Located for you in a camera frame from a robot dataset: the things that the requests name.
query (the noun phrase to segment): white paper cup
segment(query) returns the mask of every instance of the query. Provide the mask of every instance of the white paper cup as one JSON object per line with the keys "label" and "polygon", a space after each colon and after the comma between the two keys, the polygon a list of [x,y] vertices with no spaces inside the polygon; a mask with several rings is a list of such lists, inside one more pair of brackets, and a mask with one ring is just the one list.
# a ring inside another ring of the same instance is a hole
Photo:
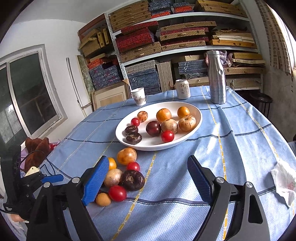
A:
{"label": "white paper cup", "polygon": [[144,88],[137,88],[131,91],[131,95],[136,102],[137,106],[146,104]]}

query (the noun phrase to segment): white oval plate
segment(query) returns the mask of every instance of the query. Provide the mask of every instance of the white oval plate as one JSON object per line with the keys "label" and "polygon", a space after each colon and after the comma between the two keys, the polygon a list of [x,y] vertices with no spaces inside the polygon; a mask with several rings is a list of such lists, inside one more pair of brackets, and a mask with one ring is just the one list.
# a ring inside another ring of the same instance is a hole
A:
{"label": "white oval plate", "polygon": [[[190,132],[182,131],[180,128],[178,129],[178,132],[175,134],[175,138],[173,141],[164,143],[161,140],[161,134],[157,137],[152,137],[146,132],[146,125],[150,121],[157,121],[156,119],[156,113],[162,109],[167,108],[172,113],[172,119],[179,122],[179,117],[177,115],[177,110],[179,107],[185,106],[189,109],[190,114],[193,115],[196,119],[196,126],[195,128]],[[139,133],[142,135],[142,141],[140,141],[136,145],[131,145],[125,142],[126,135],[124,134],[124,129],[131,125],[132,118],[137,117],[137,114],[140,111],[146,111],[148,113],[148,119],[144,122],[141,122],[141,124],[138,126]],[[144,151],[156,151],[156,150],[163,150],[170,147],[173,147],[175,145],[178,145],[182,143],[183,141],[187,140],[190,136],[192,136],[197,129],[200,127],[202,123],[202,114],[198,108],[196,108],[194,105],[185,103],[185,102],[162,102],[162,103],[156,103],[147,105],[145,107],[142,107],[138,110],[135,110],[134,112],[127,115],[118,125],[115,131],[116,138],[124,145],[128,147],[132,147],[136,150],[144,150]]]}

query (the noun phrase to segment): checkered curtain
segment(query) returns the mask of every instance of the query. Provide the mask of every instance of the checkered curtain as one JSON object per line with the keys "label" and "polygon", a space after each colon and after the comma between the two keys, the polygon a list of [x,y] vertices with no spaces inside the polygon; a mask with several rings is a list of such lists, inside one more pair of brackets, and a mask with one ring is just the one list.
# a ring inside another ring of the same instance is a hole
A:
{"label": "checkered curtain", "polygon": [[266,30],[269,44],[270,65],[292,74],[285,38],[270,7],[263,0],[255,0]]}

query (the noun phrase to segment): stool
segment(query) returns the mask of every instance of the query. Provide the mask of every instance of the stool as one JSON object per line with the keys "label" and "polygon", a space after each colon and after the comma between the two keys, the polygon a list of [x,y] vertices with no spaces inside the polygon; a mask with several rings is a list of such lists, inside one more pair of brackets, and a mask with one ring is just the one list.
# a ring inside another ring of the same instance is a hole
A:
{"label": "stool", "polygon": [[263,94],[263,93],[259,93],[259,92],[256,92],[256,93],[251,93],[250,96],[258,101],[259,103],[262,103],[261,104],[261,108],[259,106],[259,109],[261,109],[261,113],[262,113],[262,109],[263,109],[263,104],[264,104],[264,111],[263,111],[263,115],[265,115],[265,110],[266,110],[266,105],[268,104],[268,111],[267,111],[267,118],[268,118],[268,114],[269,114],[269,109],[270,109],[270,103],[272,103],[272,98],[266,94]]}

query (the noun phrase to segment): tablecloth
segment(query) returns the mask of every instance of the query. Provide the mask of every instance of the tablecloth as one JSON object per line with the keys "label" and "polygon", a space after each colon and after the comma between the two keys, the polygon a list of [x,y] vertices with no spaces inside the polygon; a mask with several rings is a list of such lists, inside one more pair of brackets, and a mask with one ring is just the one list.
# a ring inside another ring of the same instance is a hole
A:
{"label": "tablecloth", "polygon": [[[269,120],[233,90],[227,88],[227,102],[222,105],[210,101],[209,86],[193,87],[190,91],[191,97],[184,102],[201,110],[200,128],[175,147],[137,151],[137,162],[147,177],[144,188],[129,192],[123,202],[112,202],[104,208],[95,203],[87,206],[95,226],[105,241],[191,241],[210,208],[202,201],[187,170],[187,158],[195,155],[203,167],[229,183],[254,184],[271,241],[276,241],[294,217],[295,209],[289,209],[276,194],[270,170],[279,159],[296,169],[290,147]],[[147,96],[147,105],[166,101],[180,101],[176,91]],[[102,107],[79,123],[48,157],[56,172],[65,176],[64,182],[81,176],[102,155],[116,158],[125,147],[115,137],[116,126],[139,108],[133,99],[128,99]],[[217,240],[225,237],[233,208],[234,203],[230,203]],[[78,240],[69,217],[66,220],[73,240]]]}

